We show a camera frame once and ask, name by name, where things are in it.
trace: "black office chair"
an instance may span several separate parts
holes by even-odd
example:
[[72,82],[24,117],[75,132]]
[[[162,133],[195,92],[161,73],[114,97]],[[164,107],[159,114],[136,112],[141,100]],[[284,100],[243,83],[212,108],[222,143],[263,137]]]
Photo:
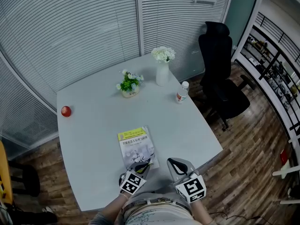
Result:
[[228,129],[226,120],[238,116],[250,106],[248,98],[241,89],[247,84],[255,89],[255,85],[245,75],[241,75],[244,81],[239,86],[228,79],[231,72],[233,44],[229,37],[229,29],[220,22],[205,23],[206,34],[199,37],[205,65],[205,74],[200,84],[212,107],[207,118],[216,111],[225,124],[223,131],[226,131]]

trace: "chair headrest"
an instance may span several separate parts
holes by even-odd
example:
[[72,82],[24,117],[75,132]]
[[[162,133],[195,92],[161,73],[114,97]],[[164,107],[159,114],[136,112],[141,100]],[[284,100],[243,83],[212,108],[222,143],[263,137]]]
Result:
[[209,36],[227,37],[230,34],[228,27],[221,22],[205,22],[207,26],[206,34]]

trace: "belt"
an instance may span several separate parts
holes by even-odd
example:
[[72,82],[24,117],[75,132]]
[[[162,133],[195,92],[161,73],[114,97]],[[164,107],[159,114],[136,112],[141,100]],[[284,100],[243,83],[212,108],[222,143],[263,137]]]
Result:
[[151,204],[156,204],[156,203],[170,203],[170,204],[175,204],[175,205],[178,205],[178,206],[186,209],[192,215],[192,212],[191,212],[191,210],[190,210],[189,207],[187,207],[187,206],[185,206],[185,205],[177,202],[177,200],[173,200],[173,199],[165,198],[165,197],[156,198],[156,199],[152,199],[152,200],[150,200],[150,199],[147,199],[147,200],[138,200],[138,201],[132,202],[132,203],[128,204],[127,206],[125,206],[123,208],[123,214],[127,210],[129,210],[129,209],[131,209],[131,208],[133,208],[135,206],[151,205]]

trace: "water bottle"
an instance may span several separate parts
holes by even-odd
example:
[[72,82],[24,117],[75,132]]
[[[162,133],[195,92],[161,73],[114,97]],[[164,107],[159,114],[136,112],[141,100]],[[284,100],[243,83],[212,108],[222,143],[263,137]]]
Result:
[[187,96],[188,96],[188,82],[184,81],[182,82],[182,85],[180,86],[180,88],[178,89],[178,92],[176,94],[176,102],[181,104],[183,103],[184,100],[186,100]]

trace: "book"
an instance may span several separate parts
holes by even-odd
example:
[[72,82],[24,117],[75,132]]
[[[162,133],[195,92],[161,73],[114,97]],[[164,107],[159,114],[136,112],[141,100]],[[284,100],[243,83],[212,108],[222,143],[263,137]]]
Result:
[[147,126],[119,133],[118,140],[126,169],[138,162],[150,162],[150,169],[159,168]]

